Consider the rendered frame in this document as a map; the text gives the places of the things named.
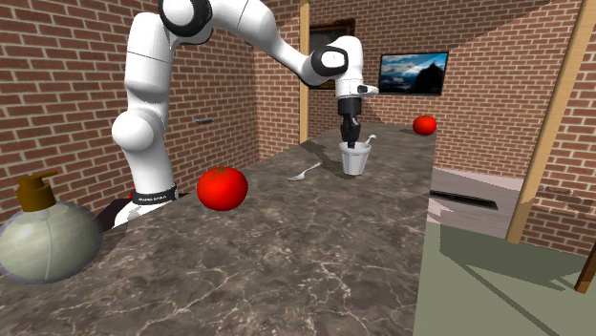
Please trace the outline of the silver fork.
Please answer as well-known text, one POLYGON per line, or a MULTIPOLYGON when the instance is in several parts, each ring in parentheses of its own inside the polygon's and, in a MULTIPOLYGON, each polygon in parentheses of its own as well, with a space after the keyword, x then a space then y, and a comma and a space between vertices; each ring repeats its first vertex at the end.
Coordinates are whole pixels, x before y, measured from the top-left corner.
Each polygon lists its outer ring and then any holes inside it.
POLYGON ((317 162, 317 163, 315 163, 315 164, 311 165, 309 168, 305 169, 305 170, 304 170, 303 172, 301 172, 300 174, 298 174, 298 175, 296 175, 296 176, 294 176, 294 177, 290 177, 290 178, 288 178, 288 180, 289 180, 290 182, 294 182, 294 181, 301 181, 301 180, 303 180, 303 179, 306 177, 306 173, 307 173, 307 172, 309 172, 309 171, 311 171, 311 170, 313 170, 313 169, 315 169, 315 168, 317 168, 317 167, 319 167, 319 166, 321 166, 321 165, 322 165, 322 163, 321 163, 321 162, 317 162))

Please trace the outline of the landscape wall picture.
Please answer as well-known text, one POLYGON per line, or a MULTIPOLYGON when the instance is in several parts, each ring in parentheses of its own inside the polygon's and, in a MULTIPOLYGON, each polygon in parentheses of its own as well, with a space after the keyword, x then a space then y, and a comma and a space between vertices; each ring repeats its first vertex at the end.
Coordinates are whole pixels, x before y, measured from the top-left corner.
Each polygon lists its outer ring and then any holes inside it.
POLYGON ((448 52, 382 54, 378 89, 382 95, 441 95, 448 52))

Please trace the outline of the small red tomato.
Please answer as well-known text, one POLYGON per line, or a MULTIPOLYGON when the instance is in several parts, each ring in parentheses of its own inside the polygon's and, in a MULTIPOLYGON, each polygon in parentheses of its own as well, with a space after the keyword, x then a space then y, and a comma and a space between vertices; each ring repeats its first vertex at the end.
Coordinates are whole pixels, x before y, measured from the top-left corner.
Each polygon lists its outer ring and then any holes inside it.
POLYGON ((436 120, 431 115, 420 115, 413 122, 413 131, 420 136, 430 136, 436 131, 436 120))

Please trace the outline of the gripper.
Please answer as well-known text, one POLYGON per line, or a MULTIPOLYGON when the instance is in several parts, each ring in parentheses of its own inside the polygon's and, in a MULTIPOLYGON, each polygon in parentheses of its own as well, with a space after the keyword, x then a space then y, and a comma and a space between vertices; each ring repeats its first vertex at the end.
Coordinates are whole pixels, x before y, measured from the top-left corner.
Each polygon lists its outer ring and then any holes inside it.
POLYGON ((362 98, 344 97, 340 98, 337 103, 338 114, 343 117, 343 122, 340 126, 342 140, 347 143, 349 148, 353 149, 359 139, 361 129, 357 117, 361 114, 362 98))

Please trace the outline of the large red tomato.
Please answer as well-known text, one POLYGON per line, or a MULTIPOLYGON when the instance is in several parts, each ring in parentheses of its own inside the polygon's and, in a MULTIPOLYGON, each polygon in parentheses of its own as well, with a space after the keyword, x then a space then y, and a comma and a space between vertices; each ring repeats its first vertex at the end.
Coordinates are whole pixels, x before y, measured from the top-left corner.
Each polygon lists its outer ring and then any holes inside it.
POLYGON ((229 211, 245 199, 248 183, 242 172, 227 166, 219 166, 205 172, 197 183, 197 196, 207 208, 229 211))

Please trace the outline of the round soap dispenser brown pump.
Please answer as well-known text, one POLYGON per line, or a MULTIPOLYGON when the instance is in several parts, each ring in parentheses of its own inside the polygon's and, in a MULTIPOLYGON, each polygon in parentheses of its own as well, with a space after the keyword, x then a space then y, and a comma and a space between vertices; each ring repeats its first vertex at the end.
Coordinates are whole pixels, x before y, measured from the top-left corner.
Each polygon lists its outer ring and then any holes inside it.
POLYGON ((68 279, 102 244, 102 224, 90 210, 55 198, 44 179, 56 174, 19 178, 15 195, 21 210, 0 226, 0 273, 20 283, 68 279))

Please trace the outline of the white cup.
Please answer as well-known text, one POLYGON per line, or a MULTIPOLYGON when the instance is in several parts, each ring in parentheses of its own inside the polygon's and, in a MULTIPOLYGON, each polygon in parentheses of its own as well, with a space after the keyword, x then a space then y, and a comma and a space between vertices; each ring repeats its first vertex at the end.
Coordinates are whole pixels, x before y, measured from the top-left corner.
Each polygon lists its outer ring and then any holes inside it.
POLYGON ((366 166, 372 146, 369 143, 357 141, 353 148, 347 142, 339 144, 342 158, 343 172, 349 176, 360 176, 366 166))

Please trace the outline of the dark framed wall picture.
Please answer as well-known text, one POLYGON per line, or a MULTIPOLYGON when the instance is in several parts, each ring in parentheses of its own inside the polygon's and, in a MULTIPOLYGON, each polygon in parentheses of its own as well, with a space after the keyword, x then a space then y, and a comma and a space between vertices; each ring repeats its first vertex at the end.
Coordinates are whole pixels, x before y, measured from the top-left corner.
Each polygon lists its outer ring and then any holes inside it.
POLYGON ((309 27, 309 51, 313 52, 343 35, 353 35, 355 20, 353 18, 336 20, 327 24, 309 27))

